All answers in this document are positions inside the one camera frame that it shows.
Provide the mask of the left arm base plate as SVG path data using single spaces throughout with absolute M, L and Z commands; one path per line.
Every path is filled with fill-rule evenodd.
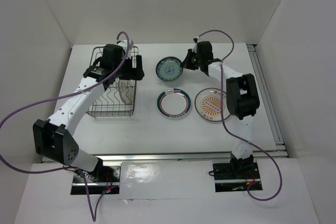
M 114 164 L 110 168 L 111 170 L 105 173 L 101 179 L 96 179 L 85 173 L 89 194 L 101 195 L 102 192 L 105 190 L 107 190 L 106 194 L 108 195 L 119 194 L 121 165 Z M 79 174 L 74 174 L 73 176 L 70 194 L 71 195 L 86 194 L 84 179 Z

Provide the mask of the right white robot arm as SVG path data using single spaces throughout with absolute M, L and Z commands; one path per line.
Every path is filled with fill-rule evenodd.
M 231 178 L 246 178 L 253 170 L 253 148 L 256 145 L 251 141 L 251 126 L 257 109 L 260 107 L 260 99 L 253 74 L 240 73 L 214 58 L 212 44 L 209 41 L 194 39 L 195 46 L 187 51 L 186 58 L 181 67 L 190 70 L 201 70 L 207 76 L 220 81 L 220 102 L 225 101 L 230 117 L 228 124 L 222 117 L 225 131 L 239 141 L 230 153 L 230 161 L 227 168 L 213 170 L 214 176 L 228 175 Z

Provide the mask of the clear glass plate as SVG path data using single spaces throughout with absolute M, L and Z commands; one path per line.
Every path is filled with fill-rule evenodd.
M 119 80 L 118 92 L 125 105 L 132 105 L 134 100 L 134 87 L 131 80 Z

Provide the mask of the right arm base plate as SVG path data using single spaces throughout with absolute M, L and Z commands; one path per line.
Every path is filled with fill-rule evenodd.
M 246 191 L 248 186 L 251 186 L 250 190 L 263 188 L 256 162 L 239 171 L 234 171 L 229 163 L 214 163 L 208 174 L 214 178 L 217 193 Z

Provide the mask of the blue patterned plate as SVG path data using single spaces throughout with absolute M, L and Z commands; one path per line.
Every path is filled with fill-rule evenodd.
M 165 57 L 157 63 L 155 73 L 163 81 L 174 81 L 183 73 L 181 63 L 176 57 Z

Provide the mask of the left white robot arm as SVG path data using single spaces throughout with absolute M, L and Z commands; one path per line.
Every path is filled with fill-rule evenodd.
M 37 154 L 76 167 L 93 182 L 113 173 L 112 168 L 104 166 L 102 159 L 81 150 L 73 135 L 88 109 L 117 79 L 143 79 L 142 57 L 131 56 L 133 46 L 131 40 L 105 45 L 101 57 L 86 69 L 71 97 L 48 119 L 34 123 Z

